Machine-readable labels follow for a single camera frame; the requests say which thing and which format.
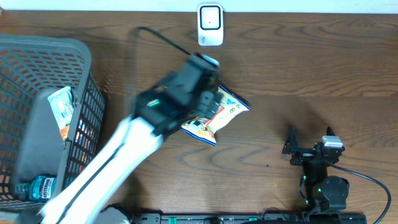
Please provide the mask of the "cream snack bag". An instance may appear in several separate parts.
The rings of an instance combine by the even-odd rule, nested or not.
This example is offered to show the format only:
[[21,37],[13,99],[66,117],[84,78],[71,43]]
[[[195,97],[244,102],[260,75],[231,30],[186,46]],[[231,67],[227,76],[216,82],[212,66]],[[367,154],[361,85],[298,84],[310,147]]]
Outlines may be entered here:
[[181,130],[189,136],[216,146],[215,134],[225,127],[238,114],[249,111],[251,107],[240,96],[233,93],[223,84],[218,85],[218,92],[223,94],[218,111],[212,119],[193,118],[181,125]]

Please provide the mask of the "light green wet wipes pack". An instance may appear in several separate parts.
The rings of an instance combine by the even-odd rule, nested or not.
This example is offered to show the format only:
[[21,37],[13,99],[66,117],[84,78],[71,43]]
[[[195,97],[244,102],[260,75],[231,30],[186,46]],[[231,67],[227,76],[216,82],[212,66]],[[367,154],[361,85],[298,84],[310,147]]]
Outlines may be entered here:
[[59,130],[67,127],[72,120],[74,110],[72,99],[72,89],[69,86],[57,90],[47,98]]

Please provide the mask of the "small orange snack packet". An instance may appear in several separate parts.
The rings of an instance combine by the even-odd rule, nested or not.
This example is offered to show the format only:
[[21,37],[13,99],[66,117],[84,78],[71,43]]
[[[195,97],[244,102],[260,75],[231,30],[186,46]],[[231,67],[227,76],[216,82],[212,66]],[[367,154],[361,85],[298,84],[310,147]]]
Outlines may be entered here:
[[67,125],[60,130],[61,137],[64,141],[68,138],[69,129],[70,129],[70,125]]

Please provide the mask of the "teal Listerine mouthwash bottle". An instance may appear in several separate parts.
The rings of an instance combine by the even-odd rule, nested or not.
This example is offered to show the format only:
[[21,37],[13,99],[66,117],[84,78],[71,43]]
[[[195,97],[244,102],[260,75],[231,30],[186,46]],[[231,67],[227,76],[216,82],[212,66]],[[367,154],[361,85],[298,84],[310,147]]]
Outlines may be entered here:
[[55,191],[56,183],[56,177],[38,175],[31,182],[16,184],[14,194],[21,200],[47,202]]

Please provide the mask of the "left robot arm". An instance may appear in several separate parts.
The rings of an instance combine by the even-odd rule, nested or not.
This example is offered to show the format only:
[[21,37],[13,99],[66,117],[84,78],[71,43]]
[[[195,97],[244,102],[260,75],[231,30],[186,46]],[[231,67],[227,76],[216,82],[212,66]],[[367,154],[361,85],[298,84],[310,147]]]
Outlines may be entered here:
[[139,93],[104,148],[83,172],[39,212],[41,223],[93,223],[106,202],[133,170],[163,145],[191,116],[211,118],[221,99],[217,93],[219,62],[190,55]]

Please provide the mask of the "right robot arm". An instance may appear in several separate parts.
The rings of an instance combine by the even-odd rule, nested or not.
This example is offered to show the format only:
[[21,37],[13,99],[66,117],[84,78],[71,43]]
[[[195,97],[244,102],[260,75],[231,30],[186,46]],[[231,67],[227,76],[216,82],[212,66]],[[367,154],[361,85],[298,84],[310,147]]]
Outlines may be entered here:
[[343,142],[331,127],[312,148],[300,147],[294,127],[289,127],[282,153],[291,156],[291,165],[303,167],[300,193],[313,213],[340,212],[346,208],[349,182],[328,175],[327,171],[339,161],[344,150]]

